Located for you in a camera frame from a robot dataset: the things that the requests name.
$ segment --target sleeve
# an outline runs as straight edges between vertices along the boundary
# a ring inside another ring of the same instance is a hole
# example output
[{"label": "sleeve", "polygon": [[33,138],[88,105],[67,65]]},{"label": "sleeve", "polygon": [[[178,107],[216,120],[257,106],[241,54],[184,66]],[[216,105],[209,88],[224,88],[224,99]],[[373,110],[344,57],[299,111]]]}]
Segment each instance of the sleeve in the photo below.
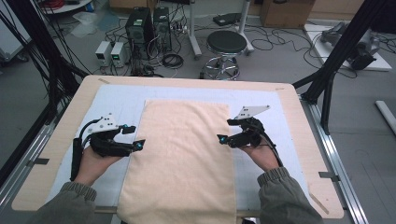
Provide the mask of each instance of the sleeve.
[{"label": "sleeve", "polygon": [[96,190],[79,183],[67,182],[27,223],[92,223],[95,198]]},{"label": "sleeve", "polygon": [[320,214],[285,167],[260,175],[258,182],[261,187],[261,223],[323,223]]}]

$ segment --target stool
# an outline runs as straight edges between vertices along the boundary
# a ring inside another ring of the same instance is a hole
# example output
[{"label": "stool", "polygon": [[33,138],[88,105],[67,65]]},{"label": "stool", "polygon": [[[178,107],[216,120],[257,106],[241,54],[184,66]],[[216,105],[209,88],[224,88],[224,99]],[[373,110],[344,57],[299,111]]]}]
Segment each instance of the stool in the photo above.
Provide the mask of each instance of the stool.
[{"label": "stool", "polygon": [[205,74],[213,79],[236,80],[239,66],[235,56],[240,55],[247,47],[246,39],[232,31],[216,31],[207,37],[207,48],[218,57],[205,64]]}]

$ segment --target wooden table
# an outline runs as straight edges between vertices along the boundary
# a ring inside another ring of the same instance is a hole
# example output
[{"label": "wooden table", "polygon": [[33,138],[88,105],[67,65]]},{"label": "wooden table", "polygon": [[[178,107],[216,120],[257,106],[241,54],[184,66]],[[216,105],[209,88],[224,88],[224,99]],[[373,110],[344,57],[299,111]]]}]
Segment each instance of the wooden table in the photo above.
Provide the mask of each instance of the wooden table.
[{"label": "wooden table", "polygon": [[84,79],[67,107],[62,119],[48,141],[40,158],[48,158],[47,165],[35,165],[12,203],[15,210],[35,211],[50,193],[58,168],[69,148],[78,126],[87,113],[101,85],[142,85],[155,87],[183,87],[249,91],[275,91],[284,109],[290,134],[307,181],[313,206],[324,218],[341,218],[344,211],[330,178],[320,178],[318,172],[327,172],[315,137],[309,127],[299,98],[290,84],[155,77],[89,76]]}]

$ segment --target floor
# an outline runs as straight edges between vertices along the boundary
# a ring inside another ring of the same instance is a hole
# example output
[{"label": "floor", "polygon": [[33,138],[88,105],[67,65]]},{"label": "floor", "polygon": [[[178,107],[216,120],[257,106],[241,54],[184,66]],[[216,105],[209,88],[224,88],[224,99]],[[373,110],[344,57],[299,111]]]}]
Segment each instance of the floor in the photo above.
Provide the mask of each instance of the floor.
[{"label": "floor", "polygon": [[[93,35],[79,38],[68,34],[77,23],[71,15],[63,15],[61,27],[66,34],[69,47],[81,59],[82,63],[94,74],[101,74],[99,65],[93,54],[106,31],[117,27],[118,20],[110,13],[106,5],[96,9],[99,16],[99,29]],[[212,21],[212,16],[197,20],[200,26],[195,27],[198,43],[203,56],[199,61],[193,59],[191,45],[186,34],[178,38],[184,64],[181,68],[169,69],[158,67],[157,74],[168,78],[198,78],[205,62],[213,56],[205,47],[205,38],[212,32],[208,28],[219,28]],[[249,56],[237,58],[241,67],[238,81],[284,82],[293,83],[309,76],[320,66],[318,58],[306,53],[308,42],[301,38],[305,36],[301,30],[261,29],[257,17],[247,20],[246,34],[255,46],[255,51]],[[266,42],[263,34],[267,32],[273,44]],[[396,56],[383,49],[380,55],[393,67],[388,72],[359,71],[356,74],[341,70],[343,74],[335,77],[332,92],[332,107],[330,113],[330,133],[337,147],[348,177],[354,186],[361,206],[371,223],[394,223],[396,218],[396,137],[375,106],[376,100],[387,103],[390,111],[396,114]],[[0,165],[12,153],[27,130],[33,124],[39,113],[44,109],[48,98],[40,75],[32,63],[12,62],[6,67],[0,67]],[[118,74],[125,70],[118,69]],[[297,90],[303,93],[307,86]],[[7,206],[1,213],[1,219],[6,223],[25,222],[32,213],[13,211]],[[111,216],[96,215],[95,223],[110,223]],[[325,223],[351,223],[348,213],[343,219],[327,219]]]}]

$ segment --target equipment box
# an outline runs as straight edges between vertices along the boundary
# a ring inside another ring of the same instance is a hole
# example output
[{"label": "equipment box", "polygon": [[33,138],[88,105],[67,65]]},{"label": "equipment box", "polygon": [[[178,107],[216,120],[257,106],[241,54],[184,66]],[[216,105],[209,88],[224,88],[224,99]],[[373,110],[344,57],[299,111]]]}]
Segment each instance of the equipment box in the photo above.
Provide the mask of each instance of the equipment box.
[{"label": "equipment box", "polygon": [[157,0],[109,0],[110,7],[115,11],[130,13],[134,7],[149,7],[152,12]]},{"label": "equipment box", "polygon": [[289,0],[282,4],[264,0],[260,20],[265,27],[303,29],[314,4],[315,0]]}]

